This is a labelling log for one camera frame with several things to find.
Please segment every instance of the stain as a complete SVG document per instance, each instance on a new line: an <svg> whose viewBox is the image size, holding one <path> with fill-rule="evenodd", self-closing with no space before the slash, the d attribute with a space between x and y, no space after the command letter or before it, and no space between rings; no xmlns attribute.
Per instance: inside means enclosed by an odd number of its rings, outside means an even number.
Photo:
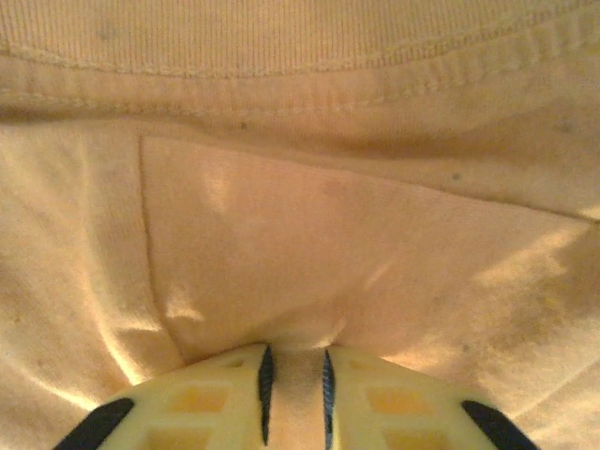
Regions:
<svg viewBox="0 0 600 450"><path fill-rule="evenodd" d="M109 42L118 38L118 31L112 21L104 20L100 23L96 36L100 42Z"/></svg>
<svg viewBox="0 0 600 450"><path fill-rule="evenodd" d="M564 134L572 133L575 129L575 125L568 119L563 119L561 122L554 126L556 131L559 131Z"/></svg>
<svg viewBox="0 0 600 450"><path fill-rule="evenodd" d="M346 199L349 195L348 184L338 179L327 180L322 185L322 192L328 197Z"/></svg>
<svg viewBox="0 0 600 450"><path fill-rule="evenodd" d="M523 345L548 344L556 336L577 326L581 318L600 315L600 292L596 288L600 267L600 232L591 227L554 258L563 273L538 281L523 296L490 344L496 352L514 353Z"/></svg>
<svg viewBox="0 0 600 450"><path fill-rule="evenodd" d="M598 44L598 43L586 44L582 47L582 50L584 50L587 53L590 53L594 56L597 56L598 54L600 54L600 44Z"/></svg>

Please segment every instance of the yellow plastic part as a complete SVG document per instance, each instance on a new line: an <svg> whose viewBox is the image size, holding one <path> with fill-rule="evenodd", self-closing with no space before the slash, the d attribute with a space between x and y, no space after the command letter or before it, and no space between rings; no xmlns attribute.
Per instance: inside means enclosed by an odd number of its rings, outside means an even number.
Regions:
<svg viewBox="0 0 600 450"><path fill-rule="evenodd" d="M255 450L263 447L259 367L252 345L144 382L113 399L135 407L100 450Z"/></svg>
<svg viewBox="0 0 600 450"><path fill-rule="evenodd" d="M481 394L353 349L334 347L334 450L496 450L461 409Z"/></svg>

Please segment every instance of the square hole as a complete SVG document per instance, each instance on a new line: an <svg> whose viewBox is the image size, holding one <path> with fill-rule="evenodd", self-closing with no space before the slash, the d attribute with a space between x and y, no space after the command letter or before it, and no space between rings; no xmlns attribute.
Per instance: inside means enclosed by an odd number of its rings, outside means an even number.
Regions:
<svg viewBox="0 0 600 450"><path fill-rule="evenodd" d="M383 432L388 450L454 450L441 431L387 429Z"/></svg>
<svg viewBox="0 0 600 450"><path fill-rule="evenodd" d="M350 362L350 367L355 368L356 370L372 370L373 366L367 363L363 363L362 361L354 361Z"/></svg>
<svg viewBox="0 0 600 450"><path fill-rule="evenodd" d="M367 390L371 410L381 414L431 415L431 407L415 392L396 387Z"/></svg>
<svg viewBox="0 0 600 450"><path fill-rule="evenodd" d="M139 450L203 450L211 433L204 427L152 427Z"/></svg>
<svg viewBox="0 0 600 450"><path fill-rule="evenodd" d="M246 361L244 361L243 359L233 359L231 361L223 363L223 366L225 368L240 368L244 365L245 362Z"/></svg>
<svg viewBox="0 0 600 450"><path fill-rule="evenodd" d="M168 412L218 413L225 406L230 389L224 386L190 386L177 393Z"/></svg>

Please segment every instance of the yellow t-shirt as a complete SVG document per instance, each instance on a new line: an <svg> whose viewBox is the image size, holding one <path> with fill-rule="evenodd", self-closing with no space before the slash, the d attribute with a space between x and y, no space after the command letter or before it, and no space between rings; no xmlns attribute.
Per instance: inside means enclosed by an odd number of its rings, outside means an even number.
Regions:
<svg viewBox="0 0 600 450"><path fill-rule="evenodd" d="M3 0L0 447L250 342L272 447L323 347L600 442L593 0Z"/></svg>

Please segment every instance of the black rubber tip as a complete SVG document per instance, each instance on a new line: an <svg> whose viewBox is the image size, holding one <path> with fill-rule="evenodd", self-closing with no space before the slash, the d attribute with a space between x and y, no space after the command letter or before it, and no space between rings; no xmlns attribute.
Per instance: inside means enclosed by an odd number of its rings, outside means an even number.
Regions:
<svg viewBox="0 0 600 450"><path fill-rule="evenodd" d="M325 351L322 365L322 401L325 413L325 450L330 450L334 440L334 401L336 398L336 375L329 352Z"/></svg>
<svg viewBox="0 0 600 450"><path fill-rule="evenodd" d="M91 411L54 450L96 450L129 414L131 398L119 398Z"/></svg>
<svg viewBox="0 0 600 450"><path fill-rule="evenodd" d="M271 393L275 381L275 363L271 347L267 347L259 368L259 400L261 401L262 443L269 444L269 421L271 419Z"/></svg>
<svg viewBox="0 0 600 450"><path fill-rule="evenodd" d="M498 450L539 450L500 411L472 400L465 400L460 405Z"/></svg>

